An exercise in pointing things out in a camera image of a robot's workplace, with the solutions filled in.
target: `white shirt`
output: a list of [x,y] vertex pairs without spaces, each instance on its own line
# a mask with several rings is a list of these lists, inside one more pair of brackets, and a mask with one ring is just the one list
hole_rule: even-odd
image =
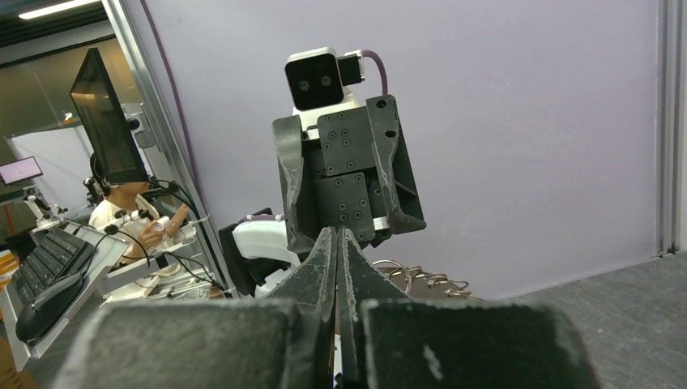
[[[155,220],[158,220],[160,218],[160,213],[140,194],[136,196],[136,206],[139,210],[147,210],[148,212],[150,212],[151,215],[155,218]],[[96,209],[93,210],[93,213],[91,213],[91,219],[88,221],[88,223],[95,229],[103,229],[105,226],[112,224],[112,222],[114,222],[117,219],[117,217],[115,217],[115,214],[121,210],[122,209],[120,207],[114,205],[113,203],[105,199],[97,205]],[[143,231],[143,229],[146,228],[148,223],[150,223],[148,219],[129,221],[126,222],[119,229],[124,231],[125,233],[128,233],[132,237],[137,237],[141,233],[141,231]],[[137,243],[135,243],[130,237],[127,237],[123,233],[116,233],[115,235],[129,242],[129,247],[124,252],[124,255],[128,256],[129,253],[134,249],[134,245],[137,245]]]

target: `wall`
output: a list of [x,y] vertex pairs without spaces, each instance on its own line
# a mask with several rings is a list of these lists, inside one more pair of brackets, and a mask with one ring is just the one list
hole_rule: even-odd
[[0,47],[0,65],[8,62],[21,61],[25,58],[42,55],[54,50],[65,49],[74,45],[82,45],[89,41],[101,39],[104,36],[113,36],[112,25],[108,21],[89,24],[87,26],[72,28],[50,36],[34,39]]
[[[127,4],[173,107],[140,2]],[[218,227],[281,207],[282,66],[328,45],[382,55],[429,224],[369,258],[504,297],[655,253],[656,2],[147,4]],[[368,69],[360,97],[379,93]]]
[[[97,32],[112,34],[111,26],[100,26],[95,31],[84,31],[82,39],[91,40]],[[20,45],[8,46],[0,49],[1,55],[13,55],[21,58],[20,53],[35,55],[38,49],[60,49],[61,47],[78,44],[79,34],[62,32],[55,36],[47,36],[36,41],[29,41]],[[25,45],[25,50],[18,46]],[[105,62],[117,97],[121,102],[140,102],[142,99],[130,69],[116,39],[109,39],[93,45],[85,45],[49,56],[33,59],[12,66],[0,67],[0,165],[10,163],[15,154],[5,139],[12,135],[26,134],[38,130],[59,128],[64,113],[71,112],[76,116],[69,91],[81,67],[83,58],[89,47],[97,47]],[[35,225],[35,218],[23,204],[9,205],[8,211],[14,223],[15,232],[29,229]],[[11,229],[6,221],[4,211],[0,215],[0,242],[11,235]]]

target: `white device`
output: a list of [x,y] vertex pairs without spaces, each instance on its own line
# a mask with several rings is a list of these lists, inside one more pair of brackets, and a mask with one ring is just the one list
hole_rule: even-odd
[[164,231],[164,229],[167,228],[167,225],[169,224],[169,217],[167,216],[162,216],[161,218],[158,219],[158,221],[155,223],[155,226],[153,226],[152,230],[153,231]]
[[286,248],[286,223],[282,220],[248,221],[239,224],[232,234],[242,257],[275,259],[290,265],[266,277],[265,284],[255,288],[255,298],[264,297],[301,265],[298,255]]
[[51,229],[66,221],[65,210],[57,204],[44,205],[44,207],[49,208],[49,211],[41,209],[41,207],[38,206],[38,202],[42,203],[42,201],[34,194],[27,196],[23,202],[36,217],[36,227],[32,230],[33,233]]

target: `gray floor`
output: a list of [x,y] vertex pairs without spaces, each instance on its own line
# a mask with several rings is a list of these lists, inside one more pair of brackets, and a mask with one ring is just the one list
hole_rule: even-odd
[[687,388],[687,254],[529,297],[568,314],[605,388]]

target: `metal ring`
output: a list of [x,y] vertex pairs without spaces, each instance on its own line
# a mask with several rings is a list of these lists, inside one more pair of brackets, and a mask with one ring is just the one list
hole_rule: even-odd
[[472,292],[469,292],[467,290],[454,290],[454,289],[447,289],[445,292],[447,297],[470,297]]
[[427,285],[429,286],[429,282],[437,282],[437,281],[448,281],[449,276],[447,276],[444,273],[433,273],[425,277],[425,280],[427,280]]
[[408,271],[408,269],[404,265],[402,265],[396,261],[392,261],[390,259],[380,259],[376,262],[372,262],[372,266],[377,266],[380,263],[391,263],[392,265],[398,266],[399,269],[401,269],[404,273],[406,273],[406,294],[410,293],[410,288],[412,287],[412,276],[410,275],[410,272]]
[[419,272],[413,274],[412,278],[414,280],[416,280],[418,278],[425,278],[425,276],[428,276],[428,275],[429,275],[429,273],[423,270],[423,271],[419,271]]
[[[406,269],[408,270],[409,273],[413,273],[415,271],[422,271],[422,266],[417,266],[417,265],[409,266],[409,267],[406,267]],[[396,270],[392,271],[391,273],[389,273],[389,277],[397,276],[401,273],[403,273],[403,270],[401,270],[399,268],[399,269],[396,269]]]
[[457,290],[465,290],[470,284],[467,281],[458,281],[458,280],[428,280],[427,281],[427,288],[434,288],[437,285],[443,285],[443,284],[454,284],[457,288]]

